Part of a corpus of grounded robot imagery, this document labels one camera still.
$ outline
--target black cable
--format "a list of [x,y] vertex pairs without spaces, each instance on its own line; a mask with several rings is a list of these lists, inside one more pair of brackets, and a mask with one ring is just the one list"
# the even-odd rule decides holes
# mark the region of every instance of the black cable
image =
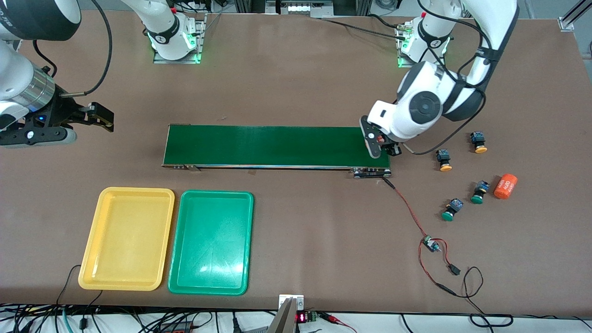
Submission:
[[107,36],[109,38],[109,51],[107,54],[107,63],[105,64],[105,69],[103,70],[103,74],[101,75],[101,78],[95,84],[94,87],[92,87],[91,89],[84,92],[84,96],[97,90],[97,88],[99,88],[99,86],[103,83],[103,81],[105,80],[105,77],[107,76],[107,72],[109,71],[109,66],[111,65],[111,56],[113,55],[113,35],[111,34],[111,26],[109,25],[109,20],[107,19],[107,16],[105,15],[105,12],[103,11],[103,9],[99,5],[99,3],[96,0],[91,0],[91,1],[95,5],[95,7],[99,11],[99,13],[101,13],[101,17],[103,18],[103,21],[105,22],[105,28],[107,29]]
[[[479,318],[483,319],[483,321],[485,322],[485,324],[479,324],[477,322],[475,322],[475,316],[478,316]],[[472,313],[469,315],[469,320],[471,321],[471,324],[480,327],[480,328],[488,328],[490,330],[491,333],[494,333],[493,328],[502,328],[502,327],[508,327],[510,325],[512,325],[514,323],[514,317],[512,315],[488,315],[490,317],[499,317],[499,318],[509,318],[510,321],[508,323],[505,324],[492,324],[490,323],[487,318],[485,317],[485,315],[482,315],[480,313]]]
[[401,319],[403,319],[403,324],[405,324],[405,328],[407,328],[407,330],[409,331],[409,333],[414,333],[411,328],[409,328],[409,324],[407,323],[407,321],[405,320],[405,315],[403,315],[401,313]]
[[93,312],[91,312],[91,318],[92,318],[92,322],[95,324],[95,328],[96,328],[96,330],[97,330],[99,333],[102,333],[102,332],[101,332],[101,329],[99,328],[99,325],[96,323],[96,320],[95,320],[95,312],[94,312],[94,311],[93,311]]
[[483,32],[483,30],[481,28],[479,28],[478,26],[473,25],[473,24],[471,24],[469,22],[465,22],[465,21],[462,21],[462,20],[457,20],[455,18],[450,18],[450,17],[438,15],[438,14],[436,14],[434,12],[431,12],[431,11],[429,11],[429,9],[427,9],[422,4],[422,0],[417,0],[417,3],[419,4],[419,7],[421,7],[424,12],[426,12],[426,13],[434,16],[434,17],[438,17],[438,18],[441,18],[441,19],[446,20],[446,21],[460,23],[462,25],[466,25],[467,27],[470,27],[471,29],[474,29],[475,31],[477,31],[479,33],[479,35],[481,35],[485,39],[485,41],[487,42],[487,46],[488,47],[491,47],[491,41],[489,40],[489,37],[487,37],[487,35],[485,35],[485,33]]
[[36,39],[33,40],[33,48],[35,49],[37,55],[40,56],[43,60],[45,60],[53,68],[52,78],[55,77],[57,74],[57,65],[53,61],[51,61],[46,55],[44,55],[41,52],[41,50],[39,50],[39,46],[37,45]]
[[394,38],[394,39],[399,39],[399,40],[405,40],[405,37],[403,37],[403,36],[395,36],[395,35],[389,35],[389,34],[385,34],[385,33],[379,33],[378,31],[356,27],[355,25],[351,25],[351,24],[347,24],[347,23],[337,22],[337,21],[333,21],[333,20],[327,20],[325,18],[319,18],[318,20],[335,23],[338,25],[342,25],[344,27],[356,29],[356,30],[363,31],[363,32],[369,33],[369,34],[375,34],[375,35],[379,35],[379,36],[384,36],[384,37],[389,37],[389,38]]
[[82,319],[81,319],[81,321],[84,321],[84,320],[85,320],[84,316],[86,315],[86,310],[87,310],[88,308],[90,308],[90,307],[91,307],[91,305],[92,305],[93,303],[95,303],[95,301],[96,301],[97,299],[99,299],[99,297],[101,297],[101,295],[102,295],[102,294],[103,294],[103,291],[101,290],[101,291],[99,292],[99,294],[98,294],[98,295],[95,297],[95,299],[93,299],[93,300],[92,300],[90,303],[88,303],[88,305],[86,306],[85,310],[82,312]]
[[183,1],[174,1],[174,0],[173,0],[173,3],[174,3],[175,5],[179,5],[179,7],[181,7],[181,8],[183,9],[183,11],[185,11],[185,10],[188,10],[188,11],[191,11],[191,12],[196,12],[196,13],[200,13],[200,12],[203,12],[203,11],[211,12],[211,11],[209,11],[208,9],[195,9],[195,8],[191,8],[191,7],[189,7],[189,5],[187,5],[187,4],[186,4],[186,3],[184,3]]
[[460,132],[468,123],[470,123],[471,120],[473,120],[481,112],[481,110],[483,110],[483,107],[485,107],[485,101],[486,101],[485,93],[482,90],[478,90],[478,89],[476,89],[476,91],[478,91],[481,94],[481,96],[483,97],[483,100],[481,101],[481,106],[479,107],[477,112],[475,112],[475,114],[473,114],[469,119],[465,120],[464,123],[462,123],[459,127],[457,127],[449,136],[445,137],[444,140],[442,140],[436,146],[434,146],[424,152],[418,153],[418,152],[411,151],[411,153],[413,155],[425,155],[427,153],[431,153],[431,152],[435,151],[436,149],[440,148],[444,143],[446,143],[448,140],[450,140],[453,136],[455,136],[458,132]]
[[56,299],[56,306],[60,305],[60,298],[62,297],[62,295],[64,294],[64,292],[66,291],[66,287],[68,286],[68,281],[70,280],[70,276],[72,275],[72,271],[76,268],[76,267],[80,267],[81,265],[74,265],[72,266],[72,268],[70,268],[70,272],[68,273],[68,277],[66,278],[66,283],[64,284],[64,288],[62,288],[62,291],[60,292],[59,295],[57,295],[57,299]]
[[[428,48],[432,54],[434,55],[434,57],[436,58],[436,60],[440,63],[440,65],[444,68],[445,72],[450,76],[450,78],[452,78],[452,80],[454,80],[455,82],[461,81],[459,79],[456,79],[452,73],[450,73],[450,71],[446,68],[446,66],[442,63],[442,61],[440,60],[439,57],[436,56],[436,53],[431,49]],[[471,85],[469,83],[465,82],[465,85],[469,88],[474,88],[476,92],[479,92],[479,94],[481,94],[482,100],[481,100],[481,105],[479,106],[479,108],[477,109],[477,112],[475,112],[469,119],[465,120],[464,123],[462,123],[460,126],[458,126],[456,128],[456,130],[454,130],[449,136],[445,137],[444,140],[442,140],[440,143],[438,143],[436,146],[424,151],[424,152],[415,152],[412,149],[410,149],[405,143],[403,143],[403,146],[405,148],[407,148],[407,150],[409,150],[413,155],[425,155],[427,153],[431,153],[433,151],[435,151],[436,149],[440,148],[444,143],[446,143],[448,140],[450,140],[453,136],[455,136],[458,132],[460,132],[468,123],[470,123],[477,115],[479,115],[479,113],[481,112],[481,110],[483,110],[483,108],[485,107],[485,103],[487,102],[487,97],[485,96],[485,92],[481,89],[479,89],[477,86]]]
[[590,327],[590,325],[588,325],[588,323],[587,323],[587,322],[585,322],[585,321],[584,321],[582,318],[580,318],[580,317],[576,317],[576,316],[574,316],[574,318],[575,318],[575,319],[578,319],[578,320],[579,320],[579,321],[581,321],[581,322],[583,322],[583,323],[584,323],[584,325],[586,325],[586,326],[588,326],[588,328],[592,329],[592,327]]
[[[200,313],[202,313],[202,312],[198,312],[195,314],[195,316],[193,316],[193,319],[191,320],[191,325],[193,325],[193,321],[195,321],[195,317],[197,317],[197,315],[199,315]],[[213,318],[214,318],[214,316],[210,312],[210,318],[206,322],[204,322],[203,324],[194,326],[194,329],[205,326],[207,323],[211,322]]]
[[557,316],[549,316],[549,315],[547,315],[547,316],[525,315],[525,316],[527,316],[527,317],[533,317],[533,318],[538,318],[538,319],[542,319],[542,318],[559,319],[559,318],[557,318]]
[[390,24],[390,23],[386,22],[385,20],[383,20],[382,17],[380,17],[380,16],[378,16],[376,14],[369,14],[368,17],[377,18],[378,21],[380,21],[380,23],[386,25],[389,28],[393,28],[393,29],[396,29],[397,28],[397,25],[396,24]]
[[[491,42],[490,42],[489,38],[487,37],[487,35],[485,35],[485,33],[482,31],[482,29],[481,29],[481,28],[479,28],[479,27],[477,27],[476,25],[472,25],[472,24],[470,24],[470,23],[467,23],[467,22],[465,22],[465,21],[456,20],[456,19],[454,19],[454,18],[449,18],[449,17],[446,17],[446,16],[441,16],[441,15],[435,14],[435,13],[433,13],[433,12],[429,11],[429,10],[428,10],[428,9],[427,9],[427,8],[426,8],[426,7],[425,7],[423,4],[422,4],[421,0],[417,0],[417,3],[418,3],[418,4],[419,4],[419,6],[420,6],[420,7],[423,9],[423,11],[425,11],[426,13],[428,13],[428,14],[430,14],[430,15],[434,16],[434,17],[438,17],[438,18],[441,18],[441,19],[443,19],[443,20],[447,20],[447,21],[452,21],[452,22],[460,23],[460,24],[463,24],[463,25],[466,25],[466,26],[468,26],[468,27],[471,27],[471,28],[473,28],[474,30],[476,30],[476,31],[479,33],[479,37],[480,37],[480,45],[481,45],[481,41],[482,41],[483,39],[485,39],[485,41],[487,42],[487,45],[488,45],[489,47],[491,47]],[[448,75],[448,76],[449,76],[449,77],[450,77],[450,78],[451,78],[451,79],[452,79],[454,82],[456,82],[457,84],[458,84],[458,83],[463,83],[463,84],[464,84],[466,87],[475,89],[477,92],[479,92],[479,94],[481,94],[481,96],[482,96],[482,101],[481,101],[481,105],[479,106],[479,109],[477,109],[477,112],[475,112],[475,114],[473,114],[473,115],[472,115],[472,116],[471,116],[469,119],[467,119],[467,120],[466,120],[464,123],[462,123],[462,124],[461,124],[461,125],[460,125],[460,126],[457,128],[457,129],[456,129],[456,130],[454,130],[454,131],[453,131],[453,132],[452,132],[452,133],[451,133],[449,136],[447,136],[446,138],[444,138],[444,140],[442,140],[440,143],[438,143],[436,146],[432,147],[431,149],[428,149],[428,150],[426,150],[426,151],[424,151],[424,152],[419,152],[419,153],[418,153],[418,152],[415,152],[415,151],[413,151],[411,148],[409,148],[409,147],[408,147],[406,144],[404,144],[404,143],[403,143],[403,146],[404,146],[405,148],[407,148],[407,150],[409,150],[409,151],[410,151],[410,152],[411,152],[413,155],[425,155],[425,154],[431,153],[431,152],[435,151],[436,149],[438,149],[439,147],[441,147],[441,146],[442,146],[444,143],[446,143],[446,142],[447,142],[448,140],[450,140],[450,139],[451,139],[453,136],[455,136],[455,135],[456,135],[458,132],[460,132],[460,131],[461,131],[461,130],[462,130],[462,129],[463,129],[463,128],[464,128],[464,127],[465,127],[465,126],[468,124],[468,123],[470,123],[470,122],[471,122],[471,121],[472,121],[472,120],[473,120],[473,119],[474,119],[474,118],[475,118],[475,117],[476,117],[476,116],[477,116],[477,115],[478,115],[478,114],[481,112],[481,110],[483,110],[483,108],[485,107],[485,102],[486,102],[486,100],[487,100],[487,98],[485,97],[485,92],[484,92],[483,90],[479,89],[479,86],[480,86],[480,85],[482,85],[484,82],[486,82],[486,81],[487,81],[486,79],[482,80],[482,81],[481,81],[479,84],[477,84],[477,85],[471,85],[471,84],[469,84],[469,83],[467,83],[467,82],[465,82],[465,81],[463,81],[463,80],[461,80],[461,79],[460,79],[460,77],[461,77],[461,76],[460,76],[460,72],[461,72],[461,70],[463,70],[463,69],[464,69],[464,67],[466,67],[466,66],[467,66],[469,63],[471,63],[473,60],[475,60],[475,58],[476,58],[476,55],[473,55],[473,57],[472,57],[472,58],[470,58],[470,59],[469,59],[469,61],[467,61],[466,63],[464,63],[464,64],[463,64],[463,65],[462,65],[462,66],[461,66],[461,67],[458,69],[458,71],[457,71],[457,77],[455,78],[455,77],[452,75],[452,73],[451,73],[451,72],[448,70],[448,68],[446,67],[446,65],[445,65],[444,63],[442,63],[442,61],[440,60],[440,57],[438,57],[438,56],[437,56],[437,54],[434,52],[434,50],[432,50],[432,48],[431,48],[431,47],[428,47],[428,48],[427,48],[427,50],[430,50],[430,51],[431,51],[431,53],[432,53],[432,55],[434,56],[434,58],[436,58],[436,60],[437,60],[438,64],[439,64],[439,65],[440,65],[440,66],[441,66],[441,67],[442,67],[442,68],[445,70],[446,74],[447,74],[447,75]],[[487,78],[489,75],[491,75],[491,72],[490,72],[490,71],[489,71],[489,72],[486,74],[486,76],[485,76],[485,77]]]

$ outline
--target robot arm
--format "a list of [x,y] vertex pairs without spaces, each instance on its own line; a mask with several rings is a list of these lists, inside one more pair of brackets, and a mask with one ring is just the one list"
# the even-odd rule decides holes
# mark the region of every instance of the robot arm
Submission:
[[[378,158],[381,148],[389,148],[393,144],[418,136],[434,125],[441,116],[452,121],[460,121],[470,118],[479,109],[482,101],[481,92],[485,91],[491,74],[501,58],[518,19],[519,9],[516,0],[462,0],[462,2],[487,37],[482,39],[477,49],[469,75],[458,78],[455,73],[452,73],[453,78],[451,78],[444,68],[428,61],[413,65],[397,90],[397,102],[390,104],[377,101],[368,117],[364,116],[360,120],[366,145],[372,157]],[[460,8],[454,0],[452,2],[432,0],[430,7],[438,7],[442,3]],[[424,21],[430,18],[428,22],[432,27],[439,26],[441,29],[430,32],[429,36],[420,34],[426,39],[423,41],[426,47],[430,47],[430,41],[433,42],[434,37],[439,36],[440,40],[443,37],[448,38],[452,29],[447,24],[435,24],[437,20],[445,20],[428,15]],[[429,30],[427,27],[422,27],[422,21],[417,24],[418,30]],[[434,60],[433,53],[438,55],[436,51],[441,46],[436,44],[432,44],[431,51],[424,50],[431,53]]]
[[152,47],[166,60],[178,60],[197,47],[195,19],[173,14],[165,0],[121,0],[142,20]]
[[[195,19],[173,14],[165,0],[122,0],[146,26],[155,50],[177,60],[195,49]],[[72,123],[113,132],[113,113],[87,107],[3,40],[67,40],[81,23],[77,0],[0,0],[0,146],[61,145],[76,140]]]

